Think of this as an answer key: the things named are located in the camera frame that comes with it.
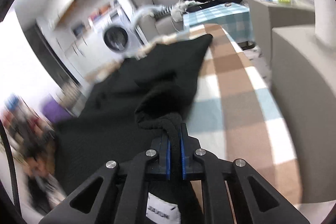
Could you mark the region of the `black knit garment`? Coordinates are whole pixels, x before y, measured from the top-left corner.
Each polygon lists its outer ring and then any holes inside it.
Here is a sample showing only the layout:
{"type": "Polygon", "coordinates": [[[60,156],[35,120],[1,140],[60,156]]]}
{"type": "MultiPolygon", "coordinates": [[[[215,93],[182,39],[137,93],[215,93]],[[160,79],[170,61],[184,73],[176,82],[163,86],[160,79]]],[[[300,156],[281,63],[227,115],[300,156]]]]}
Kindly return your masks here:
{"type": "Polygon", "coordinates": [[[177,205],[182,223],[203,223],[189,181],[181,175],[179,130],[197,92],[198,74],[210,34],[169,45],[157,44],[142,59],[126,59],[97,83],[78,117],[57,123],[55,177],[72,193],[109,160],[126,162],[166,134],[171,142],[171,176],[149,192],[177,205]]]}

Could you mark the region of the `white washing machine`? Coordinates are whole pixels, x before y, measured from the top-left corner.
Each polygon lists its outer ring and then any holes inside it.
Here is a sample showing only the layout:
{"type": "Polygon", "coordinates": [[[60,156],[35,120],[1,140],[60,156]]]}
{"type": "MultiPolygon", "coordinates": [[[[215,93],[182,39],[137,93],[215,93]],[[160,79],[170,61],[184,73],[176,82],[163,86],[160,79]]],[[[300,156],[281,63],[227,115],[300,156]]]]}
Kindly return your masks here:
{"type": "Polygon", "coordinates": [[[128,18],[107,16],[97,27],[96,45],[101,57],[118,59],[133,54],[143,43],[130,30],[128,18]]]}

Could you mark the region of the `purple cloth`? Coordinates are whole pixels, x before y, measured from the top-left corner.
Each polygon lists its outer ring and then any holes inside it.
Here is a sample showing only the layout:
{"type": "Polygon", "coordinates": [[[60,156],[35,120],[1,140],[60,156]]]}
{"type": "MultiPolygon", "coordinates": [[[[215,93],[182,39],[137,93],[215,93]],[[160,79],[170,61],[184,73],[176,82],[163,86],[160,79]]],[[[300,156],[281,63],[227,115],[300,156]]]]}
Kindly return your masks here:
{"type": "Polygon", "coordinates": [[[46,96],[40,105],[41,113],[52,123],[66,121],[74,117],[67,109],[61,106],[52,95],[46,96]]]}

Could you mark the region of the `white paper towel roll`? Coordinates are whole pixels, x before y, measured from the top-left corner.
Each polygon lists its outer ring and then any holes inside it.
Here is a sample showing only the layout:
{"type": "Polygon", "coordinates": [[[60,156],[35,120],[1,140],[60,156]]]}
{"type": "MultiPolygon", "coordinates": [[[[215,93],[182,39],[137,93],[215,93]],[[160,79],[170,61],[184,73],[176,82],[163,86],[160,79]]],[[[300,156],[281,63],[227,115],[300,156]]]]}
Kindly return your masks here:
{"type": "Polygon", "coordinates": [[[325,47],[335,49],[335,0],[314,0],[315,36],[325,47]]]}

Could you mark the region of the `blue checkered cloth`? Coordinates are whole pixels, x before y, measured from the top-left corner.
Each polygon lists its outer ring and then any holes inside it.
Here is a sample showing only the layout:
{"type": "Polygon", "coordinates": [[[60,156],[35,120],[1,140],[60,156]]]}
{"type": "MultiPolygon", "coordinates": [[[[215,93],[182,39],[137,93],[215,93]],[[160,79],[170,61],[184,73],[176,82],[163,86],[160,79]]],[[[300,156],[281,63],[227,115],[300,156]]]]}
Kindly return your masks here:
{"type": "Polygon", "coordinates": [[[218,24],[236,43],[254,42],[249,8],[231,3],[216,5],[207,9],[183,15],[185,30],[201,24],[218,24]]]}

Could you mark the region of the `checkered brown blue blanket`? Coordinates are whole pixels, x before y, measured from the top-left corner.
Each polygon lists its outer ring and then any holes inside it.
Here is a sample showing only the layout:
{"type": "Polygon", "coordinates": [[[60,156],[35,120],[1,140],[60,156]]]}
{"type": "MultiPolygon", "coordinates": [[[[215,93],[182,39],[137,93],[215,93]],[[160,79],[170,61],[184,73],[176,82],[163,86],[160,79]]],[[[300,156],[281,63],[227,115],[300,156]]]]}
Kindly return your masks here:
{"type": "MultiPolygon", "coordinates": [[[[189,181],[201,206],[203,223],[306,223],[279,187],[287,171],[297,171],[291,138],[269,89],[244,53],[221,27],[208,25],[183,36],[140,49],[115,62],[104,80],[126,59],[142,59],[157,44],[193,40],[210,34],[198,74],[197,92],[182,123],[200,148],[201,178],[189,181]]],[[[146,151],[132,160],[109,160],[86,180],[98,191],[89,208],[100,223],[182,223],[176,204],[149,192],[146,151]]]]}

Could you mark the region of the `beige cabinet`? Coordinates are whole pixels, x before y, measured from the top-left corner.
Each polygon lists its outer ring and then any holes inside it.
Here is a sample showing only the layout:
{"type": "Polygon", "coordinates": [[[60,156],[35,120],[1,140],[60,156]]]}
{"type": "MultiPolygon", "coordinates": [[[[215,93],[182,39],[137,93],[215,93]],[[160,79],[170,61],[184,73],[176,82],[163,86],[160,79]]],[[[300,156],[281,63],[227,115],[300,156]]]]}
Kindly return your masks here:
{"type": "Polygon", "coordinates": [[[312,25],[272,30],[271,90],[299,163],[304,203],[335,200],[335,48],[312,25]]]}

